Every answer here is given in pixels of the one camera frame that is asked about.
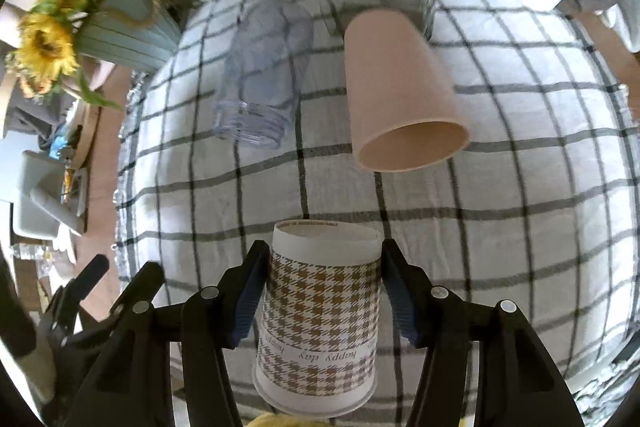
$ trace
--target houndstooth paper cup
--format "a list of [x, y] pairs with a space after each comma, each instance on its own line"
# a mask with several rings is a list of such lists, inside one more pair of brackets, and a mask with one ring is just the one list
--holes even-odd
[[273, 232], [258, 393], [315, 418], [363, 405], [376, 386], [382, 234], [334, 221], [284, 221]]

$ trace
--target screw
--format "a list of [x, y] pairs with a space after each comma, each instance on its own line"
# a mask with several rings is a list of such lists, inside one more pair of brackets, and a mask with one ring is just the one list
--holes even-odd
[[149, 303], [147, 301], [138, 301], [133, 305], [133, 312], [137, 314], [143, 314], [149, 309]]
[[516, 311], [518, 309], [518, 307], [516, 306], [515, 302], [513, 301], [502, 301], [500, 303], [500, 308], [502, 308], [503, 311], [506, 311], [507, 313], [513, 313], [514, 311]]
[[431, 288], [431, 295], [436, 299], [446, 299], [449, 297], [449, 290], [444, 286], [434, 286]]
[[200, 297], [207, 300], [215, 299], [218, 295], [220, 295], [220, 290], [215, 286], [207, 286], [200, 292]]

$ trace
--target green leaf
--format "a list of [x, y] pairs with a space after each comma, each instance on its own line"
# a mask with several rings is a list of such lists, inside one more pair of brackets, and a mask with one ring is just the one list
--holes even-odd
[[80, 84], [80, 93], [82, 95], [82, 100], [90, 105], [99, 105], [100, 107], [111, 107], [112, 109], [122, 110], [122, 108], [115, 102], [111, 102], [111, 100], [107, 100], [103, 95], [99, 92], [92, 91], [89, 88], [89, 84], [84, 77], [84, 72], [82, 68], [78, 70], [78, 74], [76, 75], [76, 79]]

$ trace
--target plaid tablecloth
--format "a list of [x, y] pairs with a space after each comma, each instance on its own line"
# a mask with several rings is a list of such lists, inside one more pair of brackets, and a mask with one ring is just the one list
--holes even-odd
[[[465, 299], [516, 302], [566, 377], [607, 356], [638, 305], [638, 156], [623, 91], [584, 29], [518, 0], [437, 0], [431, 45], [473, 122], [453, 159], [403, 174], [351, 156], [343, 42], [319, 0], [295, 129], [281, 149], [211, 135], [212, 100], [238, 23], [261, 0], [215, 0], [180, 51], [127, 107], [116, 193], [126, 282], [159, 261], [157, 305], [184, 301], [293, 217], [364, 223], [393, 237], [434, 283]], [[256, 339], [226, 354], [243, 418], [270, 408], [251, 379]], [[476, 364], [470, 357], [467, 404]], [[180, 364], [178, 347], [172, 349]], [[406, 420], [424, 352], [392, 328], [382, 298], [378, 387], [349, 425]]]

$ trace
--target wooden floor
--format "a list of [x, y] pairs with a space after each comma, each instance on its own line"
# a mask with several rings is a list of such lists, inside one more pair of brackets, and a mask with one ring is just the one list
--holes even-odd
[[[104, 93], [108, 99], [124, 107], [130, 83], [131, 71], [126, 68], [116, 68], [103, 88]], [[87, 230], [86, 234], [78, 239], [76, 245], [78, 256], [76, 270], [80, 271], [98, 253], [107, 255], [110, 262], [108, 274], [82, 302], [84, 309], [96, 319], [107, 316], [111, 305], [120, 294], [118, 271], [111, 245], [114, 242], [116, 225], [113, 191], [116, 188], [118, 152], [120, 151], [118, 133], [123, 116], [121, 111], [113, 109], [104, 108], [101, 111], [94, 145], [86, 163], [89, 168]]]
[[[580, 16], [580, 20], [620, 83], [629, 87], [630, 107], [635, 115], [640, 115], [638, 61], [628, 53], [618, 36], [603, 26], [596, 16], [587, 14]], [[104, 86], [105, 94], [111, 100], [124, 104], [129, 84], [130, 71], [117, 68]], [[118, 150], [120, 149], [118, 131], [122, 116], [122, 113], [111, 109], [102, 111], [95, 134], [93, 152], [88, 160], [90, 166], [88, 228], [86, 235], [78, 242], [78, 269], [86, 265], [96, 253], [105, 253], [110, 258], [110, 272], [84, 301], [85, 309], [98, 319], [106, 316], [120, 293], [111, 245], [114, 241], [116, 223], [112, 198], [116, 187]]]

